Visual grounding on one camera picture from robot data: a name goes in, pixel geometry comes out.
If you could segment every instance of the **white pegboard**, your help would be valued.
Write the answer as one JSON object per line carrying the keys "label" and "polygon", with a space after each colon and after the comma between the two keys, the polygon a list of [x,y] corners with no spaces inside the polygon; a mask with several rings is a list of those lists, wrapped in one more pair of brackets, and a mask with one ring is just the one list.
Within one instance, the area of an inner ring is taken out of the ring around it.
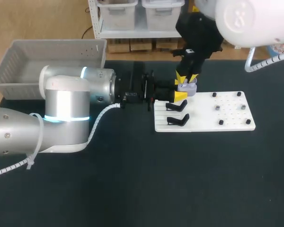
{"label": "white pegboard", "polygon": [[[235,92],[196,93],[187,99],[187,106],[182,112],[166,110],[167,102],[154,104],[155,130],[157,132],[201,132],[201,131],[253,131],[256,128],[244,92],[237,96]],[[167,117],[182,120],[186,114],[190,118],[185,126],[168,125]]]}

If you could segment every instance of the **gray plastic basket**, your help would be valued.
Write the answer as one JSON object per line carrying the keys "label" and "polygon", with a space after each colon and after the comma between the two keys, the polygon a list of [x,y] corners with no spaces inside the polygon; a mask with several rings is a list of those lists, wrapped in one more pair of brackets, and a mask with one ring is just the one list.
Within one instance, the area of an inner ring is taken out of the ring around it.
{"label": "gray plastic basket", "polygon": [[15,40],[0,64],[6,99],[42,99],[39,75],[46,65],[102,68],[106,40]]}

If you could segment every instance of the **black cable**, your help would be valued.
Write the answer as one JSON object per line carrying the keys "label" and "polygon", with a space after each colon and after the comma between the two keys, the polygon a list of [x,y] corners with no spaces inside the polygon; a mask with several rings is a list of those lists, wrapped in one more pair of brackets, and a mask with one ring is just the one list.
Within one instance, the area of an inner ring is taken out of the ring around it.
{"label": "black cable", "polygon": [[93,28],[93,26],[90,26],[88,29],[85,30],[85,32],[83,33],[81,39],[83,39],[84,35],[88,32],[88,30],[90,30],[91,28]]}
{"label": "black cable", "polygon": [[[86,13],[89,13],[89,7],[87,7],[87,8],[85,9],[85,12],[86,12]],[[89,27],[88,29],[85,30],[85,32],[83,33],[81,39],[83,39],[84,35],[85,35],[92,27],[93,27],[93,26],[91,26],[91,27]]]}

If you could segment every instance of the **white plastic bin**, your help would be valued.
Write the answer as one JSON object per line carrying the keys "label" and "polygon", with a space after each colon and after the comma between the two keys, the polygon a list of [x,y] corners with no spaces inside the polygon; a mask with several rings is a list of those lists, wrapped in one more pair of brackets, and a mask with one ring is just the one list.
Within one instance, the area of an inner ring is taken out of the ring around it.
{"label": "white plastic bin", "polygon": [[176,29],[181,7],[185,0],[173,0],[170,2],[151,2],[142,0],[146,9],[147,27],[149,31],[172,31]]}
{"label": "white plastic bin", "polygon": [[101,4],[97,2],[106,30],[134,30],[135,8],[138,0],[125,4]]}

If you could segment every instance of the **storage bin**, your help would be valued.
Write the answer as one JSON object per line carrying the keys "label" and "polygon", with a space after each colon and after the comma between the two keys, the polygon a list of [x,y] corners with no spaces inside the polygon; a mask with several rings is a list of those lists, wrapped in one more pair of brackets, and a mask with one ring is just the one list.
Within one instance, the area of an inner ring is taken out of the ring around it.
{"label": "storage bin", "polygon": [[138,0],[124,4],[102,4],[97,2],[106,30],[134,30],[135,8]]}
{"label": "storage bin", "polygon": [[142,0],[146,9],[147,28],[149,31],[173,31],[185,0],[155,2]]}
{"label": "storage bin", "polygon": [[97,40],[15,40],[0,63],[0,92],[6,99],[43,99],[40,72],[46,65],[102,68],[107,42]]}

